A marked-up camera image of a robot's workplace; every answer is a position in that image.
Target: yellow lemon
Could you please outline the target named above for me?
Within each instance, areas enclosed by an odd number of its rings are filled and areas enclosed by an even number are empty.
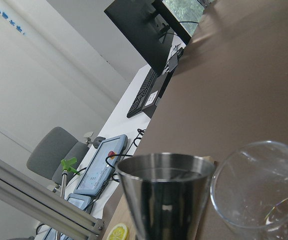
[[[119,223],[109,232],[106,240],[126,240],[127,235],[128,227],[123,223]]]

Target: green foliage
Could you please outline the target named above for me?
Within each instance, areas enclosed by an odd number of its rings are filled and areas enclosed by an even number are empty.
[[[197,0],[164,0],[163,3],[180,22],[199,22],[204,11],[204,7]],[[197,27],[195,23],[182,23],[182,25],[190,35],[194,33]]]

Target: brown tabletop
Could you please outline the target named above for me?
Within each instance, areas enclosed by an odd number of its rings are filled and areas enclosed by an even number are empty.
[[[288,144],[288,0],[217,0],[205,11],[136,151],[223,161]],[[233,240],[208,204],[196,239]]]

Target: cup rim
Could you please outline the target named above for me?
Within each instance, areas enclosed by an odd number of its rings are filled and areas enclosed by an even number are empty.
[[[169,180],[169,179],[162,179],[162,178],[147,179],[147,178],[143,178],[143,177],[133,176],[129,173],[122,171],[119,168],[119,164],[124,162],[124,161],[127,161],[127,160],[131,161],[131,159],[133,159],[133,158],[142,158],[142,157],[156,156],[156,155],[178,155],[178,156],[190,157],[193,159],[199,159],[199,160],[206,162],[206,164],[210,165],[213,169],[212,169],[212,171],[209,171],[208,173],[206,172],[204,174],[200,174],[200,176],[198,176],[198,177],[194,176],[194,177],[186,177],[186,178],[181,178],[181,179],[170,179]],[[122,176],[126,176],[126,177],[134,179],[134,180],[138,180],[138,181],[142,181],[142,182],[148,182],[148,183],[169,183],[169,182],[170,183],[182,183],[182,182],[194,181],[197,179],[205,178],[207,176],[211,176],[214,173],[215,169],[216,169],[215,165],[203,157],[188,155],[188,154],[181,154],[181,153],[171,153],[171,152],[170,153],[169,152],[160,152],[160,153],[149,153],[149,154],[136,155],[136,156],[129,157],[125,160],[122,160],[116,165],[116,171],[118,172],[118,174],[120,174]]]
[[[247,144],[235,151],[233,151],[227,158],[225,158],[225,160],[219,164],[219,166],[217,167],[217,169],[215,170],[214,172],[214,175],[212,177],[212,180],[211,180],[211,184],[210,184],[210,198],[211,198],[211,201],[212,201],[212,204],[216,210],[216,212],[218,213],[218,215],[226,222],[228,222],[229,224],[235,226],[235,227],[238,227],[238,228],[241,228],[241,229],[266,229],[266,228],[273,228],[275,226],[279,226],[280,224],[283,224],[284,222],[286,222],[288,220],[288,213],[286,216],[284,216],[281,220],[279,221],[274,221],[272,223],[269,223],[269,224],[265,224],[265,225],[260,225],[260,226],[245,226],[245,225],[239,225],[239,224],[236,224],[234,222],[232,222],[230,219],[228,219],[227,217],[225,217],[222,212],[219,210],[219,208],[217,207],[217,204],[216,204],[216,200],[215,200],[215,193],[214,193],[214,190],[215,190],[215,185],[217,183],[217,176],[220,174],[221,170],[223,169],[223,167],[225,166],[225,164],[227,163],[227,159],[230,158],[230,156],[234,155],[236,152],[238,152],[239,150],[245,148],[245,147],[249,147],[249,146],[257,146],[257,145],[261,145],[261,144],[274,144],[274,145],[279,145],[279,146],[283,146],[283,147],[287,147],[288,148],[288,145],[284,144],[284,143],[281,143],[281,142],[278,142],[278,141],[272,141],[272,140],[265,140],[265,141],[257,141],[257,142],[253,142],[253,143],[250,143],[250,144]]]

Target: computer monitor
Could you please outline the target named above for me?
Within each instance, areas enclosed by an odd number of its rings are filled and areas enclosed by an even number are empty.
[[[160,75],[165,68],[172,46],[174,28],[184,30],[179,23],[174,26],[176,20],[173,24],[169,24],[162,17],[162,15],[171,15],[162,1],[115,0],[104,12],[150,67]]]

